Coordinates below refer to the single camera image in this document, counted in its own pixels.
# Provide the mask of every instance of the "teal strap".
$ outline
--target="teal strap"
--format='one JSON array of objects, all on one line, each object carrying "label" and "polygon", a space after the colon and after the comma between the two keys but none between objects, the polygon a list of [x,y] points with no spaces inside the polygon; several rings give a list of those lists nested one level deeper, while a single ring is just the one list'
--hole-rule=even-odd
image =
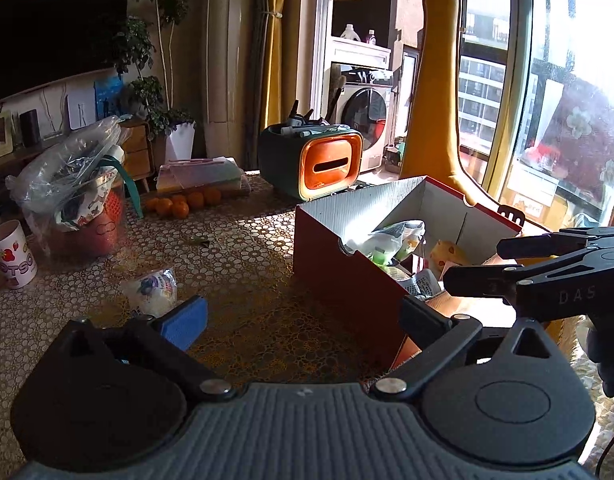
[{"label": "teal strap", "polygon": [[129,190],[129,196],[132,198],[133,207],[136,210],[136,214],[138,218],[142,218],[142,208],[140,207],[140,195],[138,194],[138,188],[136,187],[136,183],[129,176],[129,173],[122,167],[122,164],[112,156],[105,155],[100,162],[98,163],[98,168],[102,168],[103,166],[113,166],[118,170],[118,173],[124,180],[124,183],[127,185],[127,189]]}]

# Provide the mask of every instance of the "black speaker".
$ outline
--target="black speaker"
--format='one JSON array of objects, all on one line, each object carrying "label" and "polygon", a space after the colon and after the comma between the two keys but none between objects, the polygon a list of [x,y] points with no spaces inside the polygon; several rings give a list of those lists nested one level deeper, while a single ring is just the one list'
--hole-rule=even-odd
[{"label": "black speaker", "polygon": [[20,132],[23,136],[23,144],[30,148],[40,143],[40,128],[38,127],[38,112],[29,110],[20,114]]}]

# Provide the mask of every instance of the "lace tablecloth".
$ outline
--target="lace tablecloth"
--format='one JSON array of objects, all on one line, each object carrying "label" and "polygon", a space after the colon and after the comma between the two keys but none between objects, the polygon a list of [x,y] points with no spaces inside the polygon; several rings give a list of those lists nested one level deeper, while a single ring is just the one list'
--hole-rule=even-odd
[{"label": "lace tablecloth", "polygon": [[[49,343],[77,316],[121,324],[130,315],[123,280],[163,267],[175,270],[179,298],[199,293],[210,322],[191,354],[234,384],[266,381],[354,381],[379,376],[347,332],[292,280],[293,208],[258,176],[252,193],[184,221],[129,215],[128,243],[86,269],[39,264],[34,281],[0,290],[0,479],[23,462],[8,411],[20,385]],[[208,241],[199,245],[199,238]],[[601,428],[588,466],[614,431],[614,400],[601,394],[596,368],[584,356],[574,368],[596,400]],[[614,475],[614,449],[604,478]]]}]

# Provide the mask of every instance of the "framed photo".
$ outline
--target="framed photo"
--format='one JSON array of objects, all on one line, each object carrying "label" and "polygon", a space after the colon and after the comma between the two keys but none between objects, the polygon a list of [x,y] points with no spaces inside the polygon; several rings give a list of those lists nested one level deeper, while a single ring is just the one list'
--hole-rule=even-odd
[{"label": "framed photo", "polygon": [[14,151],[14,123],[10,112],[0,113],[0,156]]}]

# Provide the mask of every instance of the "yellow curtain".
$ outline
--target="yellow curtain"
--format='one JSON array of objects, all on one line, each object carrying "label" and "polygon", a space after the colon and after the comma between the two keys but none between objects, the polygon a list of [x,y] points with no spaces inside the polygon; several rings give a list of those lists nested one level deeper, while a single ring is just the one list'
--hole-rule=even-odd
[{"label": "yellow curtain", "polygon": [[269,24],[264,46],[264,72],[260,127],[282,121],[282,7],[284,0],[269,0]]}]

